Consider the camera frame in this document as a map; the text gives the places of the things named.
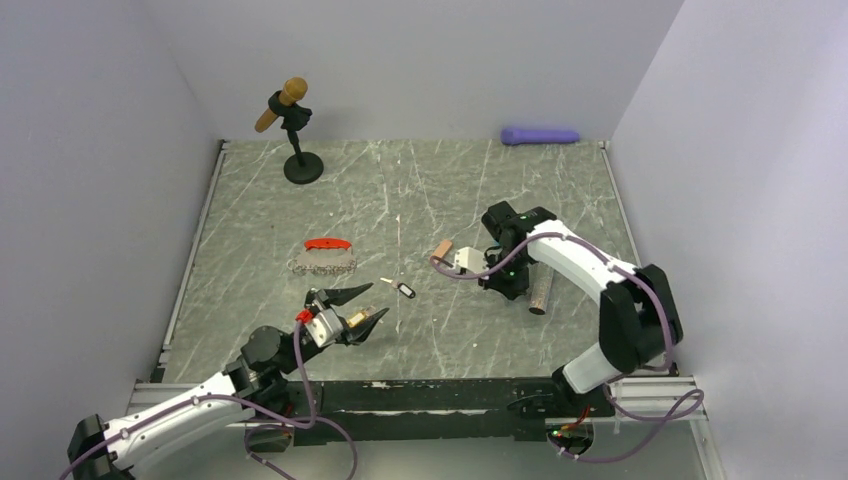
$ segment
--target round black base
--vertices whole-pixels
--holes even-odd
[[[306,185],[312,183],[324,173],[324,162],[321,157],[314,153],[303,152],[304,165],[301,166],[297,161],[297,156],[292,155],[286,160],[283,166],[283,173],[286,178],[297,185]]]

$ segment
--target patterned cylinder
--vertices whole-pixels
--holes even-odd
[[[548,309],[551,285],[554,283],[554,269],[537,263],[533,270],[533,287],[530,292],[530,313],[544,315]]]

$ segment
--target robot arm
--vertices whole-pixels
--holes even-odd
[[[529,266],[542,262],[571,280],[600,307],[598,342],[552,375],[561,403],[579,407],[603,399],[600,389],[606,382],[632,373],[665,350],[660,314],[633,277],[659,299],[672,345],[683,338],[668,280],[658,267],[637,268],[598,250],[542,207],[519,214],[501,202],[488,208],[482,223],[498,242],[500,252],[487,255],[461,249],[454,257],[455,269],[479,275],[506,261],[503,268],[482,276],[478,283],[514,300],[529,290]],[[519,247],[526,239],[545,234],[526,248]]]
[[[298,368],[298,357],[306,362],[334,343],[359,345],[368,338],[388,308],[359,311],[346,319],[332,307],[344,305],[372,285],[310,290],[297,316],[305,326],[303,336],[260,327],[234,362],[192,390],[137,414],[108,422],[93,415],[81,421],[68,447],[69,460],[77,464],[73,478],[136,478],[215,430],[255,417],[251,405],[286,416],[314,409],[313,392],[302,392],[306,382],[289,384],[283,375]]]

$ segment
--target purple cylinder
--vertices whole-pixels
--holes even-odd
[[[580,134],[574,130],[531,130],[507,127],[501,130],[501,142],[504,145],[522,143],[574,143],[580,140]]]

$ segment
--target marble table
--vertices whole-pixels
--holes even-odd
[[[497,141],[303,142],[320,155],[312,185],[283,177],[285,142],[230,142],[177,317],[165,382],[200,382],[235,358],[253,329],[289,329],[310,287],[374,282],[355,304],[390,307],[358,347],[334,346],[307,364],[317,380],[548,376],[597,339],[598,309],[557,276],[548,313],[476,282],[437,274],[444,238],[493,244],[490,205],[543,206],[603,250],[634,262],[615,189],[596,142],[504,147]],[[297,276],[286,263],[314,237],[353,243],[352,274]],[[400,296],[380,277],[417,291]]]

